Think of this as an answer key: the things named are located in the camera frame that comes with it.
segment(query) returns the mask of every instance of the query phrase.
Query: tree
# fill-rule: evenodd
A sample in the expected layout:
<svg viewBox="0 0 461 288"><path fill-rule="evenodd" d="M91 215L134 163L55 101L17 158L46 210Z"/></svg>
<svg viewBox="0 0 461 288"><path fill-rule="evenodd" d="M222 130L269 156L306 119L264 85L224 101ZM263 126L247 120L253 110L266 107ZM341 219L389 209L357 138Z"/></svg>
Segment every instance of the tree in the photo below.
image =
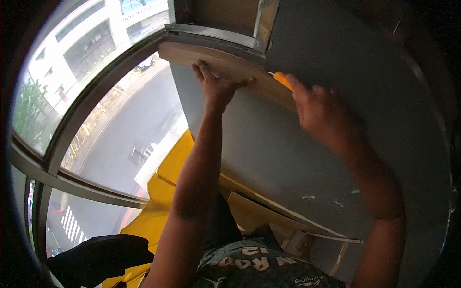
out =
<svg viewBox="0 0 461 288"><path fill-rule="evenodd" d="M33 82L29 78L19 89L13 114L13 128L15 131L27 144L41 152L46 148L46 146L43 147L42 141L43 124L46 122L44 111L46 106L49 105L44 97L46 92L46 85L41 87L38 80ZM43 114L44 119L41 123L37 121L40 113Z"/></svg>

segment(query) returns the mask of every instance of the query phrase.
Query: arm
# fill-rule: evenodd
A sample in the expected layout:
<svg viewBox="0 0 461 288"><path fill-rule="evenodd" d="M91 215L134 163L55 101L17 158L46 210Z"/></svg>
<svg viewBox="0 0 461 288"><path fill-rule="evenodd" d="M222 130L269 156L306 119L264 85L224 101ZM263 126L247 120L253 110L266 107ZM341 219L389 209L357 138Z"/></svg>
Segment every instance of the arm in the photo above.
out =
<svg viewBox="0 0 461 288"><path fill-rule="evenodd" d="M397 179L363 137L335 91L320 86L307 89L292 75L287 80L295 91L301 126L345 162L374 215L351 286L395 287L405 244L405 210Z"/></svg>
<svg viewBox="0 0 461 288"><path fill-rule="evenodd" d="M222 113L235 90L248 80L216 78L199 61L191 66L202 85L205 115L176 183L173 205L143 288L189 287L202 257L211 204L221 168Z"/></svg>

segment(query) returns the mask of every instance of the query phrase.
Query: road marking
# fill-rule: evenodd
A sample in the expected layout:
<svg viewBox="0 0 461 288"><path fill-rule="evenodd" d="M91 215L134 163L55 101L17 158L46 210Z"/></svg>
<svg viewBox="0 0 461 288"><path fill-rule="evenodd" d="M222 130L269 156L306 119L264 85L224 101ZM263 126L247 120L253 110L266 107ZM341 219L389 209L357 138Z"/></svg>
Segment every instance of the road marking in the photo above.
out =
<svg viewBox="0 0 461 288"><path fill-rule="evenodd" d="M78 244L82 243L82 238L83 238L83 231L80 234L80 239L78 240Z"/></svg>
<svg viewBox="0 0 461 288"><path fill-rule="evenodd" d="M77 241L77 236L78 236L79 231L80 231L80 225L77 227L77 233L75 233L75 241Z"/></svg>
<svg viewBox="0 0 461 288"><path fill-rule="evenodd" d="M65 228L65 223L67 222L67 216L69 215L70 210L71 210L71 206L69 205L67 207L67 211L65 212L64 225L62 226L63 228Z"/></svg>
<svg viewBox="0 0 461 288"><path fill-rule="evenodd" d="M65 225L65 233L67 234L67 230L69 230L69 224L71 223L71 216L72 216L72 210L69 212L69 218L67 219L67 224Z"/></svg>
<svg viewBox="0 0 461 288"><path fill-rule="evenodd" d="M61 224L63 224L62 228L64 229L64 232L67 238L71 241L74 247L76 245L81 244L83 241L88 240L88 238L84 236L85 234L83 233L83 230L81 230L80 225L77 224L77 217L72 212L70 205L67 206L65 216L61 218ZM80 237L78 239L78 244L77 244L76 242L78 238L78 233L80 233Z"/></svg>
<svg viewBox="0 0 461 288"><path fill-rule="evenodd" d="M75 220L74 229L72 230L71 241L74 240L75 228L77 227L77 220Z"/></svg>
<svg viewBox="0 0 461 288"><path fill-rule="evenodd" d="M67 238L71 238L72 226L74 225L74 215L72 215L71 225L69 227L69 234L67 234Z"/></svg>

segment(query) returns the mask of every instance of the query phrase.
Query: black cloth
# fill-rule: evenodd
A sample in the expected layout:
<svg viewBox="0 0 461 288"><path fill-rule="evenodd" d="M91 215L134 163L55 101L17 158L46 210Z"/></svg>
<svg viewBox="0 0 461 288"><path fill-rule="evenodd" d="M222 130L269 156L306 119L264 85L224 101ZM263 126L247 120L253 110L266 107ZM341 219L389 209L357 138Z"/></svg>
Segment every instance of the black cloth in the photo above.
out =
<svg viewBox="0 0 461 288"><path fill-rule="evenodd" d="M275 245L278 247L278 251L283 252L283 249L277 244L277 239L271 227L267 224L261 225L251 234L242 236L232 216L229 203L221 193L217 192L216 194L216 201L211 208L208 219L204 251L223 247L244 239L263 238L269 245Z"/></svg>
<svg viewBox="0 0 461 288"><path fill-rule="evenodd" d="M204 251L243 240L224 196L217 192L205 236Z"/></svg>
<svg viewBox="0 0 461 288"><path fill-rule="evenodd" d="M47 266L66 288L95 287L125 269L152 262L145 238L119 234L93 237L47 259Z"/></svg>

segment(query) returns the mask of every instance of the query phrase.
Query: t-shirt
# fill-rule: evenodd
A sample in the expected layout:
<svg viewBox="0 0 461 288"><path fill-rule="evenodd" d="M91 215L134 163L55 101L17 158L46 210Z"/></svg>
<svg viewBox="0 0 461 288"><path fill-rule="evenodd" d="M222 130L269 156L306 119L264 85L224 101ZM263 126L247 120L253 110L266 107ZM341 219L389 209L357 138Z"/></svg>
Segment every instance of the t-shirt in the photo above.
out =
<svg viewBox="0 0 461 288"><path fill-rule="evenodd" d="M286 255L264 238L205 251L196 275L196 288L346 287L306 260Z"/></svg>

